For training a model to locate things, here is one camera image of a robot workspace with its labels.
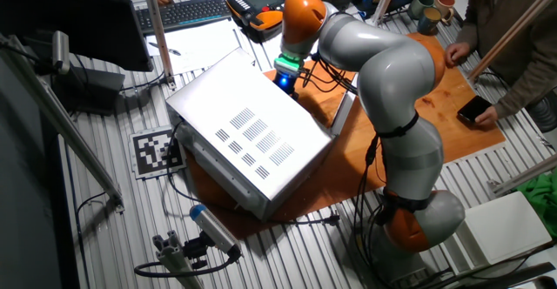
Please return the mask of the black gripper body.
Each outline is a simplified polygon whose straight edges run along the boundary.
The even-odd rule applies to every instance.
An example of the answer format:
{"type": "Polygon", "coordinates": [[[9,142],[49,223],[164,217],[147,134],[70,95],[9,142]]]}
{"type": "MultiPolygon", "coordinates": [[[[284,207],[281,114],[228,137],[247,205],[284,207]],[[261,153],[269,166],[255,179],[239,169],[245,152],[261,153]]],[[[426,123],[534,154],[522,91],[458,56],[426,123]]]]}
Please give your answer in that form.
{"type": "Polygon", "coordinates": [[[299,94],[295,91],[295,84],[298,77],[278,71],[274,78],[274,83],[292,99],[297,100],[299,94]]]}

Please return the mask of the right hand olive sleeve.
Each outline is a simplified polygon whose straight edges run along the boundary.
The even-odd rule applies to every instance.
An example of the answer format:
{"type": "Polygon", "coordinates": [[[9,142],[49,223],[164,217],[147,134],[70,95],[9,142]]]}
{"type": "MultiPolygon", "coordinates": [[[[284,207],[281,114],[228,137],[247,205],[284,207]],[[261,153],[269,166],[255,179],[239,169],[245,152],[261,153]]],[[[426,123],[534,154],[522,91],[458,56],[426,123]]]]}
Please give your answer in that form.
{"type": "Polygon", "coordinates": [[[448,68],[453,68],[460,64],[460,60],[466,58],[470,53],[471,47],[468,43],[450,44],[445,49],[445,60],[448,68]]]}

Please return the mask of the person hand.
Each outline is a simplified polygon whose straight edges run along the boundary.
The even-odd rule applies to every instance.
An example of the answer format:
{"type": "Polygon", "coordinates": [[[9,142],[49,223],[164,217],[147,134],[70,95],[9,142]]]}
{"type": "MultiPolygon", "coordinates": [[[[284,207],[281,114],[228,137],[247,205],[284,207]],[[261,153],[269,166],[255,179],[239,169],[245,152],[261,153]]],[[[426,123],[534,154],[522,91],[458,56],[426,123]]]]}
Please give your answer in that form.
{"type": "Polygon", "coordinates": [[[494,106],[489,106],[479,116],[474,119],[474,123],[481,127],[488,127],[495,124],[499,119],[499,115],[494,106]]]}

